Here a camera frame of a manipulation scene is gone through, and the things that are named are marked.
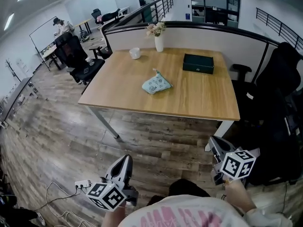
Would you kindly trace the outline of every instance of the window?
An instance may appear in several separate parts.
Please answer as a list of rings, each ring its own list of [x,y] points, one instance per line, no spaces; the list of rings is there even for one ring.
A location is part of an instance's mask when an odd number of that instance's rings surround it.
[[[192,0],[193,22],[238,27],[240,0]]]

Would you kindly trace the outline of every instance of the cable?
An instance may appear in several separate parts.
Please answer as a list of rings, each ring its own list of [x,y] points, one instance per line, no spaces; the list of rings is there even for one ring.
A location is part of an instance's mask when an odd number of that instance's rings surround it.
[[[282,214],[284,212],[284,208],[285,208],[285,200],[286,200],[286,194],[287,194],[287,183],[285,183],[285,195],[284,195],[284,200],[283,200],[283,208],[282,208]]]
[[[63,217],[63,216],[65,215],[65,221],[66,221],[66,223],[67,223],[70,227],[73,227],[73,226],[72,226],[71,224],[69,224],[69,222],[67,221],[67,216],[68,216],[69,214],[72,214],[72,215],[74,215],[75,217],[77,217],[77,219],[80,221],[80,223],[79,223],[79,225],[78,225],[77,227],[81,227],[81,225],[83,225],[84,227],[88,227],[87,225],[85,225],[85,223],[89,224],[91,227],[96,227],[96,226],[93,225],[92,223],[90,223],[90,222],[88,222],[88,221],[86,221],[86,220],[80,218],[78,215],[76,215],[76,214],[73,213],[73,212],[65,211],[63,214],[57,215],[57,214],[51,209],[51,207],[48,205],[50,202],[49,202],[49,203],[47,202],[47,191],[48,191],[49,187],[50,187],[52,184],[55,184],[62,192],[64,192],[64,193],[68,196],[68,197],[66,197],[66,198],[70,198],[70,197],[73,197],[73,196],[77,196],[77,195],[79,195],[80,193],[77,194],[77,189],[76,189],[76,193],[75,193],[75,194],[69,195],[66,191],[64,191],[61,187],[59,187],[57,183],[51,182],[51,183],[48,185],[47,189],[46,189],[45,202],[46,202],[46,205],[48,206],[49,210],[50,210],[56,217],[60,218],[60,217]],[[64,225],[56,225],[56,226],[54,226],[54,227],[66,227],[66,226],[64,226]]]
[[[68,198],[71,198],[71,197],[74,197],[74,196],[77,196],[77,195],[79,195],[79,194],[77,194],[77,191],[78,191],[78,189],[76,188],[76,192],[73,194],[73,195],[71,195],[71,196],[68,196],[68,197],[65,197],[65,198],[57,198],[57,199],[54,199],[54,200],[51,200],[50,202],[47,202],[45,205],[43,205],[42,207],[40,207],[40,208],[38,208],[38,209],[36,209],[36,210],[33,210],[34,212],[36,212],[36,211],[38,211],[38,210],[40,210],[40,209],[42,209],[42,208],[44,208],[47,204],[50,204],[50,203],[52,203],[52,202],[54,202],[54,201],[56,201],[56,200],[59,200],[59,199],[68,199]]]

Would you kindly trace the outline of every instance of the white vase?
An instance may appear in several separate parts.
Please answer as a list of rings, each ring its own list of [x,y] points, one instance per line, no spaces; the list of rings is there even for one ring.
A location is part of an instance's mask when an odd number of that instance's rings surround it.
[[[156,50],[157,50],[157,52],[162,52],[163,49],[164,49],[163,35],[160,35],[158,37],[155,36],[155,44],[156,44]]]

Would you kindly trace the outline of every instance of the white shirt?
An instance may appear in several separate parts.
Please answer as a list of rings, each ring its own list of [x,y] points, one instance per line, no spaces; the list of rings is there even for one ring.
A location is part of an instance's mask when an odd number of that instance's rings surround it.
[[[244,216],[227,202],[191,195],[170,196],[128,215],[119,227],[292,227],[282,214],[254,209]]]
[[[58,24],[57,27],[58,27],[57,35],[62,35],[65,32],[74,30],[74,27],[69,22],[67,22],[66,24],[63,23],[63,25]]]

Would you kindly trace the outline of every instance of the person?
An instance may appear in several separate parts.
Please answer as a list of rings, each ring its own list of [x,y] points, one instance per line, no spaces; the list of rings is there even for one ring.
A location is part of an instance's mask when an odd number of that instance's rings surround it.
[[[105,214],[102,227],[292,227],[282,214],[264,214],[240,180],[226,182],[227,201],[211,198],[196,184],[180,179],[169,196],[152,197],[147,207],[125,217],[125,202]]]
[[[45,220],[40,213],[27,209],[14,209],[5,205],[0,206],[0,227],[37,227],[30,222],[35,218],[45,226]]]
[[[69,23],[69,22],[66,22],[64,20],[61,20],[59,18],[55,18],[53,20],[53,26],[57,25],[58,29],[57,29],[57,32],[54,34],[55,36],[60,36],[62,35],[63,33],[65,32],[70,32],[73,34],[75,28]]]

